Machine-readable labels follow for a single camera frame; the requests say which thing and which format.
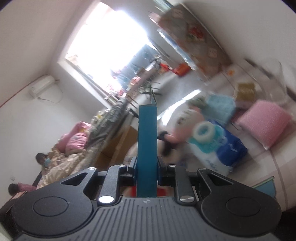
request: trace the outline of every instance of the white tape roll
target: white tape roll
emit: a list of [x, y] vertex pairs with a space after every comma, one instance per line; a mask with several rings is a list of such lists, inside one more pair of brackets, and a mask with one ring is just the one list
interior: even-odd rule
[[210, 143], [215, 135], [215, 127], [209, 121], [202, 121], [193, 130], [193, 138], [201, 144]]

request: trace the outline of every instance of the air conditioner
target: air conditioner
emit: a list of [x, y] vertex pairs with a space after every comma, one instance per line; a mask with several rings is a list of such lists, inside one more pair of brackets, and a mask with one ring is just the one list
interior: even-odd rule
[[38, 78], [30, 87], [29, 93], [33, 98], [37, 98], [43, 91], [54, 84], [54, 78], [51, 75], [45, 75]]

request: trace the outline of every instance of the silver screw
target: silver screw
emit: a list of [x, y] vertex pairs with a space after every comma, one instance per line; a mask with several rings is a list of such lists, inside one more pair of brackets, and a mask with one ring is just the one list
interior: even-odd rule
[[113, 201], [114, 201], [114, 198], [111, 196], [101, 196], [99, 198], [99, 202], [101, 202], [101, 203], [111, 203]]
[[185, 203], [191, 203], [194, 201], [194, 197], [189, 196], [189, 195], [185, 195], [185, 196], [180, 197], [180, 201], [185, 202]]

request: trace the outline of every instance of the pink pillow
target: pink pillow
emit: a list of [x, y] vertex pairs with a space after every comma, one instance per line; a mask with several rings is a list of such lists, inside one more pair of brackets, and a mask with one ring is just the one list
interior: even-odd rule
[[269, 149], [283, 132], [291, 115], [269, 101], [258, 100], [236, 122]]
[[71, 150], [81, 150], [87, 144], [87, 136], [85, 132], [77, 133], [70, 138], [65, 148], [65, 153]]
[[84, 132], [86, 129], [88, 129], [91, 125], [85, 122], [77, 122], [76, 125], [72, 128], [72, 130], [68, 133], [62, 136], [60, 141], [55, 145], [57, 149], [61, 153], [65, 153], [65, 148], [67, 143], [69, 142], [70, 138], [74, 136], [76, 133]]

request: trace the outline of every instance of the plush toy face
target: plush toy face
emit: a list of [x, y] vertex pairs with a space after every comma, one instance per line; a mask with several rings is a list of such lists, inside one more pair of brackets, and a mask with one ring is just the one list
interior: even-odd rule
[[204, 120], [201, 113], [191, 109], [185, 110], [177, 119], [173, 136], [177, 138], [179, 142], [186, 141], [191, 136], [194, 126]]

